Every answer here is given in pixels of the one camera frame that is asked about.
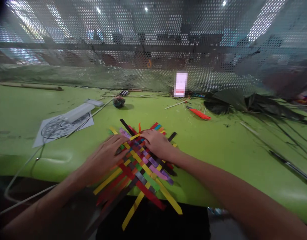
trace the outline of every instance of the person's left hand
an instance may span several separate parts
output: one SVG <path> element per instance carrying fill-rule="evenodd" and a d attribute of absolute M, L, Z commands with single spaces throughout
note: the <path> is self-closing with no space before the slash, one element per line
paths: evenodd
<path fill-rule="evenodd" d="M 118 134 L 112 135 L 87 158 L 85 163 L 76 171 L 84 187 L 93 184 L 101 175 L 107 172 L 110 167 L 127 154 L 127 151 L 122 151 L 116 155 L 116 151 L 121 144 L 128 141 L 129 139 L 125 136 Z"/>

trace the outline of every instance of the purple paper strip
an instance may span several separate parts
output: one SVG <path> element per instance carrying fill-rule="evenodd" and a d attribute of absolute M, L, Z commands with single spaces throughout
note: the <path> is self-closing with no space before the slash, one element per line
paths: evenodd
<path fill-rule="evenodd" d="M 120 133 L 122 135 L 124 135 L 125 137 L 127 138 L 131 138 L 131 136 L 123 129 L 123 128 L 120 128 Z M 148 155 L 147 151 L 142 151 L 144 157 L 142 158 L 143 162 L 145 164 L 148 163 L 148 160 L 145 156 Z M 159 164 L 152 158 L 150 157 L 149 158 L 149 161 L 152 163 L 152 165 L 149 167 L 149 169 L 151 169 L 159 178 L 163 179 L 163 180 L 166 180 L 170 185 L 173 185 L 173 180 L 172 178 L 168 175 L 168 173 L 166 173 L 164 170 L 162 170 L 161 172 L 157 170 L 157 167 L 159 166 Z"/>

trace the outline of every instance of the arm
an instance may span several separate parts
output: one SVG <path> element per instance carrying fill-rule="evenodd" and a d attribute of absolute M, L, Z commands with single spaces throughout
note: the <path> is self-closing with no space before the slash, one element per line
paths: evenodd
<path fill-rule="evenodd" d="M 197 178 L 259 239 L 307 239 L 307 226 L 296 215 L 247 182 L 173 148 L 157 131 L 141 136 L 150 151 Z"/>
<path fill-rule="evenodd" d="M 125 151 L 118 155 L 115 155 L 115 152 L 128 140 L 122 135 L 108 138 L 81 167 L 8 223 L 1 230 L 1 237 L 3 239 L 34 239 L 75 193 L 98 179 L 124 157 Z"/>

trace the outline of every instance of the yellow paper strip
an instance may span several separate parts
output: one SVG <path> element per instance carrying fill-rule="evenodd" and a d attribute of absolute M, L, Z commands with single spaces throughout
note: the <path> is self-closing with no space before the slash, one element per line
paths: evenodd
<path fill-rule="evenodd" d="M 129 138 L 130 139 L 130 141 L 131 140 L 133 140 L 133 139 L 135 139 L 135 138 L 137 138 L 137 137 L 139 137 L 140 136 L 140 134 L 138 133 L 137 135 L 134 135 L 133 137 L 131 137 L 131 138 Z"/>
<path fill-rule="evenodd" d="M 155 173 L 153 173 L 153 174 L 152 174 L 152 178 L 153 178 L 153 180 L 156 179 L 156 178 L 157 178 L 157 175 L 156 175 Z M 149 189 L 150 186 L 151 186 L 151 185 L 150 185 L 149 182 L 147 182 L 146 185 L 145 185 L 145 187 L 146 187 L 147 189 Z M 139 195 L 138 195 L 138 197 L 137 197 L 137 199 L 136 199 L 136 201 L 134 202 L 134 204 L 133 204 L 132 207 L 130 208 L 130 210 L 129 210 L 127 216 L 126 216 L 126 218 L 124 219 L 124 221 L 123 221 L 123 223 L 122 223 L 122 230 L 123 230 L 123 231 L 126 229 L 126 227 L 127 227 L 128 223 L 129 223 L 130 219 L 132 218 L 133 214 L 135 213 L 135 211 L 137 210 L 138 206 L 140 205 L 140 202 L 142 201 L 143 197 L 144 197 L 144 193 L 143 193 L 143 192 L 140 192 Z"/>
<path fill-rule="evenodd" d="M 111 130 L 114 134 L 118 134 L 117 131 L 116 131 L 113 127 L 110 127 L 110 130 Z M 124 143 L 123 145 L 124 145 L 127 149 L 130 149 L 130 146 L 129 146 L 128 143 Z M 136 154 L 135 151 L 131 150 L 130 153 L 132 154 L 133 158 L 134 158 L 135 160 L 137 160 L 138 163 L 141 163 L 141 162 L 142 162 L 141 158 L 138 156 L 138 154 Z M 151 170 L 147 167 L 147 165 L 143 164 L 141 167 L 144 169 L 144 171 L 145 171 L 149 176 L 152 175 L 152 172 L 151 172 Z"/>
<path fill-rule="evenodd" d="M 162 194 L 166 197 L 168 202 L 171 204 L 171 206 L 176 210 L 176 212 L 179 215 L 182 215 L 182 209 L 179 206 L 179 204 L 174 200 L 174 198 L 171 196 L 171 194 L 168 192 L 168 190 L 162 185 L 162 183 L 159 181 L 159 179 L 156 179 L 156 182 L 160 185 L 160 191 Z"/>
<path fill-rule="evenodd" d="M 128 159 L 124 165 L 127 166 L 131 161 Z M 121 168 L 117 169 L 113 174 L 111 174 L 106 180 L 104 180 L 94 191 L 93 194 L 97 195 L 109 182 L 115 179 L 121 172 Z"/>

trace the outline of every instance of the table surface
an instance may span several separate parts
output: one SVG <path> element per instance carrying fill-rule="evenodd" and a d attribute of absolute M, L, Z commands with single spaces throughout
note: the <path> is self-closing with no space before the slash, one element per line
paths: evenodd
<path fill-rule="evenodd" d="M 37 150 L 32 149 L 32 145 L 42 120 L 66 113 L 87 98 L 100 99 L 105 92 L 109 92 L 93 88 L 63 89 L 64 91 L 52 91 L 0 86 L 0 175 L 14 175 Z M 167 137 L 174 131 L 178 133 L 172 142 L 182 151 L 245 180 L 307 223 L 307 184 L 271 157 L 263 142 L 240 122 L 248 123 L 307 174 L 307 155 L 292 144 L 277 126 L 272 122 L 263 123 L 250 114 L 240 112 L 217 116 L 207 110 L 206 115 L 212 119 L 204 121 L 188 111 L 184 104 L 164 109 L 180 101 L 161 96 L 153 97 L 157 99 L 126 97 L 126 107 L 123 109 L 117 109 L 110 103 L 94 117 L 95 125 L 78 131 L 67 139 L 60 138 L 48 143 L 34 168 L 32 161 L 20 176 L 60 182 L 108 137 L 110 126 L 116 129 L 123 127 L 119 121 L 121 118 L 135 129 L 138 129 L 139 122 L 142 129 L 159 122 L 165 128 Z M 189 102 L 189 106 L 204 111 L 202 99 Z M 307 139 L 307 126 L 290 121 L 288 123 Z M 307 150 L 307 143 L 302 138 L 286 124 L 280 125 Z M 173 177 L 175 184 L 170 186 L 165 181 L 163 184 L 178 202 L 221 206 L 194 177 L 182 169 L 175 170 L 178 174 Z M 137 188 L 130 192 L 132 195 L 138 193 Z M 157 196 L 164 199 L 160 192 Z"/>

